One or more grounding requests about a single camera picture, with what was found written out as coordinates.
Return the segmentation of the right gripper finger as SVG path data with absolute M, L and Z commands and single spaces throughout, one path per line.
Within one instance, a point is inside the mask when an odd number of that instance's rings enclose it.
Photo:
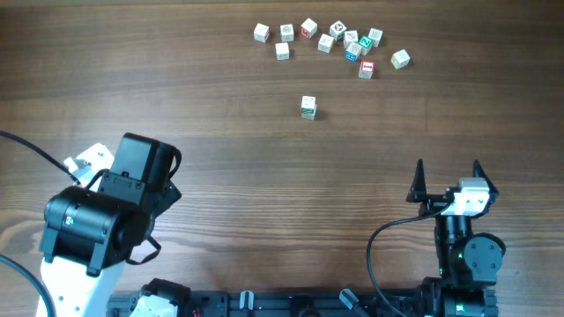
M 417 161 L 415 174 L 412 184 L 406 196 L 408 203 L 423 203 L 427 200 L 427 184 L 425 180 L 425 172 L 423 159 Z
M 472 174 L 473 174 L 474 177 L 483 178 L 486 181 L 486 183 L 489 187 L 490 196 L 499 196 L 500 195 L 499 190 L 491 182 L 489 177 L 486 175 L 486 172 L 484 171 L 484 169 L 482 168 L 481 164 L 479 163 L 479 161 L 477 159 L 475 159 L 474 162 L 473 162 Z

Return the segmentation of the wooden block number two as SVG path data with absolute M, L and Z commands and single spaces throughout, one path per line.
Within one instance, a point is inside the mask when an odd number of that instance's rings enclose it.
M 307 120 L 314 120 L 315 119 L 315 112 L 302 112 L 301 118 L 307 119 Z

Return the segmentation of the wooden block green side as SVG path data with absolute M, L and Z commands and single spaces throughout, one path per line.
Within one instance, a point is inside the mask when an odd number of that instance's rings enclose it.
M 316 110 L 316 98 L 313 96 L 303 96 L 301 100 L 301 112 L 303 114 L 313 114 Z

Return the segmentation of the wooden block red letter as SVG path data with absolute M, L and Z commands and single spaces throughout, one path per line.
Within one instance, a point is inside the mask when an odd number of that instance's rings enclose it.
M 316 33 L 316 31 L 317 31 L 317 23 L 311 18 L 307 18 L 301 24 L 301 35 L 303 35 L 307 39 L 311 39 L 312 36 Z

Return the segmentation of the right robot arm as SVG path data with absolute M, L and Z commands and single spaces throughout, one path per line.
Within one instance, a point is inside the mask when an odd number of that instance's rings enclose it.
M 443 194 L 427 192 L 423 161 L 417 162 L 406 197 L 419 204 L 419 219 L 432 218 L 440 275 L 419 286 L 420 316 L 497 316 L 497 273 L 506 254 L 504 242 L 487 232 L 475 233 L 471 221 L 484 216 L 500 193 L 478 161 L 472 176 Z

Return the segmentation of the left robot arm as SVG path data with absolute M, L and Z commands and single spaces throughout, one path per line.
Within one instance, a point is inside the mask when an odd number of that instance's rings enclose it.
M 181 152 L 132 133 L 116 154 L 96 143 L 63 164 L 78 184 L 53 196 L 44 210 L 42 285 L 50 296 L 39 316 L 101 316 L 131 254 L 143 242 L 154 250 L 155 220 L 181 198 L 172 182 Z

